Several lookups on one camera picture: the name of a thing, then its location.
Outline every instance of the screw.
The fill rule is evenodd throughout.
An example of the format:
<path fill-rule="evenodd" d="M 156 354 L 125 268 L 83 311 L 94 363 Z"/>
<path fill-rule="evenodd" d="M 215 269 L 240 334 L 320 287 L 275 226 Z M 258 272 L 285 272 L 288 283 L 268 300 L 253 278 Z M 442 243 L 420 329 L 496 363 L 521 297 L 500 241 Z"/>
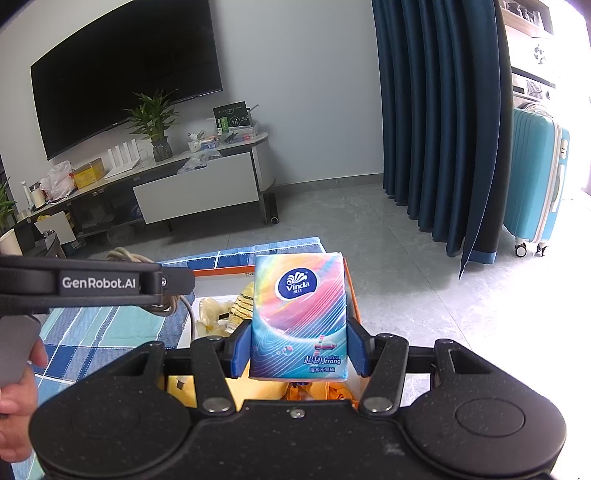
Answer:
<path fill-rule="evenodd" d="M 306 412 L 302 408 L 294 408 L 290 410 L 290 417 L 292 419 L 302 419 L 306 416 Z"/>
<path fill-rule="evenodd" d="M 391 410 L 394 404 L 385 397 L 369 397 L 363 401 L 363 406 L 371 413 L 383 413 Z"/>
<path fill-rule="evenodd" d="M 222 397 L 208 398 L 203 402 L 203 408 L 209 413 L 223 413 L 230 410 L 232 403 Z"/>

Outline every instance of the suitcase wheel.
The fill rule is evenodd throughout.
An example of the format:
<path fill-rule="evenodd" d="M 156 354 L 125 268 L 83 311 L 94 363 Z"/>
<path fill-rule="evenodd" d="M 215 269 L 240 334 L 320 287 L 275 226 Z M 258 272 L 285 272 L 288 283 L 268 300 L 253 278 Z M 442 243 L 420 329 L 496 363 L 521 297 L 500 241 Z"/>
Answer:
<path fill-rule="evenodd" d="M 515 255 L 517 255 L 519 258 L 523 258 L 527 255 L 527 247 L 525 246 L 525 242 L 515 246 Z"/>
<path fill-rule="evenodd" d="M 535 247 L 535 252 L 540 254 L 541 257 L 545 256 L 546 254 L 546 249 L 548 248 L 548 245 L 545 244 L 545 242 L 540 242 L 538 244 L 537 247 Z"/>

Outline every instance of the finger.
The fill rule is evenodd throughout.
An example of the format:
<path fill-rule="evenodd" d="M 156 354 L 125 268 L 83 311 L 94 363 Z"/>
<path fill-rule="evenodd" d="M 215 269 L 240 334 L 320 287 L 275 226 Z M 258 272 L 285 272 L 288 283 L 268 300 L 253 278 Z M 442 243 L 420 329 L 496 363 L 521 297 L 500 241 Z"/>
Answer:
<path fill-rule="evenodd" d="M 31 441 L 28 435 L 29 417 L 11 416 L 0 422 L 0 449 L 29 449 Z"/>
<path fill-rule="evenodd" d="M 36 365 L 41 368 L 45 368 L 49 363 L 49 359 L 47 357 L 47 350 L 45 348 L 45 345 L 43 344 L 43 341 L 40 338 L 38 338 L 35 342 L 35 345 L 33 345 L 33 349 L 31 350 L 31 356 L 29 357 L 29 360 L 33 362 L 33 365 Z"/>
<path fill-rule="evenodd" d="M 0 414 L 32 415 L 37 408 L 37 386 L 35 374 L 27 365 L 22 379 L 17 384 L 2 389 L 0 397 Z"/>
<path fill-rule="evenodd" d="M 32 453 L 31 447 L 4 448 L 0 449 L 0 458 L 8 463 L 18 463 L 27 460 Z"/>

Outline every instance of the gray wall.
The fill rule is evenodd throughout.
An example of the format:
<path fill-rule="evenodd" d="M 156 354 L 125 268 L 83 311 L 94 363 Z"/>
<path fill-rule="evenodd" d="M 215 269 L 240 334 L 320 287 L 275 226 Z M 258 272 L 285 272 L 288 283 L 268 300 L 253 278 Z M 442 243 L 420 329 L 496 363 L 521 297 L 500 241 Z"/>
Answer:
<path fill-rule="evenodd" d="M 46 160 L 30 66 L 78 29 L 126 0 L 34 0 L 0 30 L 0 151 L 11 187 L 45 176 L 53 163 L 74 166 L 131 137 L 123 127 Z M 214 106 L 260 103 L 254 117 L 270 133 L 277 183 L 382 171 L 382 116 L 371 0 L 213 0 L 224 92 L 178 106 L 168 131 L 173 151 L 187 132 L 213 130 Z M 248 29 L 249 38 L 242 33 Z M 129 53 L 129 67 L 134 55 Z M 80 114 L 92 106 L 80 104 Z M 143 142 L 151 154 L 149 143 Z"/>

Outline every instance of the white router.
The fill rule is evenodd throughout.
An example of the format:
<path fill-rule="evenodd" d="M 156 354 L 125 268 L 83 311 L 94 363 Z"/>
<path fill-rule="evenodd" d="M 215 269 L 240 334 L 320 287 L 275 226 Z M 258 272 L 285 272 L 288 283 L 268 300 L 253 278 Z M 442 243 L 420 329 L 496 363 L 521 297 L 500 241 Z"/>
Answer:
<path fill-rule="evenodd" d="M 105 175 L 106 179 L 113 177 L 115 175 L 118 175 L 119 173 L 123 173 L 124 171 L 131 170 L 133 167 L 135 167 L 138 164 L 139 150 L 138 150 L 138 144 L 135 142 L 135 138 L 131 141 L 131 149 L 134 152 L 135 160 L 131 159 L 131 154 L 129 153 L 129 147 L 127 145 L 127 142 L 123 143 L 123 151 L 125 153 L 125 159 L 123 158 L 123 156 L 121 156 L 121 149 L 119 148 L 119 145 L 115 145 L 115 152 L 117 154 L 117 160 L 119 160 L 118 162 L 115 160 L 115 157 L 113 156 L 113 149 L 112 148 L 109 149 L 109 159 L 111 161 L 111 170 L 107 175 Z"/>

